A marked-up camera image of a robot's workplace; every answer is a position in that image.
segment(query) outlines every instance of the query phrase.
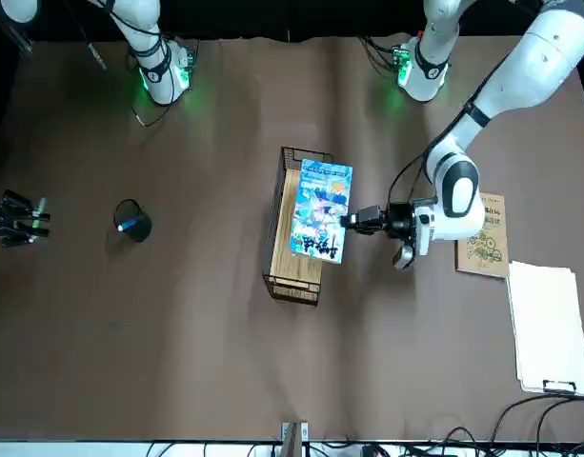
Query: stack of paper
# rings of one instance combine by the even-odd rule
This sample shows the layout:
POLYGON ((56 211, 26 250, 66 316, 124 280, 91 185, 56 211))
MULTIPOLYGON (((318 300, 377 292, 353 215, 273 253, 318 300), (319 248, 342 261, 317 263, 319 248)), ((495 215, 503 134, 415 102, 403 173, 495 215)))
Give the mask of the stack of paper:
POLYGON ((508 292, 522 389, 584 395, 584 330, 574 273, 512 262, 508 292))

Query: book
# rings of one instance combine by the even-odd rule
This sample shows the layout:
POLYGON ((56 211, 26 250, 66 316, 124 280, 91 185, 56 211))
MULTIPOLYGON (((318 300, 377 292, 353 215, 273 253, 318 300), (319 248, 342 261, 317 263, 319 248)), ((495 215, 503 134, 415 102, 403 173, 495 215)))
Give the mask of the book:
POLYGON ((480 192, 486 215, 480 232, 456 242, 456 270, 506 278, 510 272, 503 195, 480 192))
POLYGON ((352 168, 303 160, 293 209, 290 249, 339 264, 345 242, 340 216, 349 212, 352 168))

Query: robotic hand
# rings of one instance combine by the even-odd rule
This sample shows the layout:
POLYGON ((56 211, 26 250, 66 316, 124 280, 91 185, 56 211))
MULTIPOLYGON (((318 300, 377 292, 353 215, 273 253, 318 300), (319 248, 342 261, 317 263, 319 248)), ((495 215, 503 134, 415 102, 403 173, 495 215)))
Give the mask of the robotic hand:
MULTIPOLYGON (((158 28, 159 0, 88 0, 107 12, 122 31, 137 59, 144 85, 158 105, 169 105, 190 86, 193 55, 158 28)), ((39 11, 40 0, 0 0, 0 15, 14 25, 29 24, 39 11)), ((100 65, 105 64, 89 45, 100 65)))
MULTIPOLYGON (((474 0, 425 0, 430 21, 421 39, 404 45, 410 57, 398 84, 412 98, 429 101, 441 86, 458 35, 458 18, 474 0)), ((484 223, 479 173, 465 151, 497 114, 547 100, 584 55, 584 0, 547 2, 512 52, 483 81, 463 110, 417 157, 433 185, 434 196, 388 202, 361 209, 341 220, 361 234, 384 230, 399 239, 393 258, 406 268, 431 241, 476 235, 484 223)))

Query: brown table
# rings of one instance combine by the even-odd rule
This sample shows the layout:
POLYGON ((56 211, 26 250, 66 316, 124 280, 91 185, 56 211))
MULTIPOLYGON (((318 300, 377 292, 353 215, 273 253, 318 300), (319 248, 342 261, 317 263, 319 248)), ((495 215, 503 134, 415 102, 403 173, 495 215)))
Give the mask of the brown table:
MULTIPOLYGON (((125 44, 98 46, 124 86, 81 45, 36 46, 1 128, 0 189, 46 195, 52 234, 0 249, 0 436, 268 439, 301 418, 313 439, 457 425, 488 438, 525 396, 502 281, 455 272, 452 243, 398 272, 387 239, 350 234, 319 307, 282 305, 260 276, 262 240, 281 146, 333 153, 354 166, 352 208, 380 203, 516 41, 461 38, 429 105, 353 39, 206 42, 194 90, 150 130, 129 110, 157 114, 125 44), (129 196, 154 222, 141 246, 111 233, 129 196)), ((577 74, 494 119, 469 154, 481 188, 506 197, 511 257, 571 268, 584 322, 577 74)), ((533 439, 539 410, 516 411, 500 438, 533 439)), ((543 439, 584 439, 584 406, 553 413, 543 439)))

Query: blue book cover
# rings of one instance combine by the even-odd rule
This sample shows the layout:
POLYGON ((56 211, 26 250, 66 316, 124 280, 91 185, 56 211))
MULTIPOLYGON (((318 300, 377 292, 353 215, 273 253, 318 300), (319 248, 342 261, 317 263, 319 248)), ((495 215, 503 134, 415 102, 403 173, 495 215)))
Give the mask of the blue book cover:
POLYGON ((352 168, 303 160, 295 197, 290 249, 339 264, 345 243, 340 216, 349 211, 352 168))

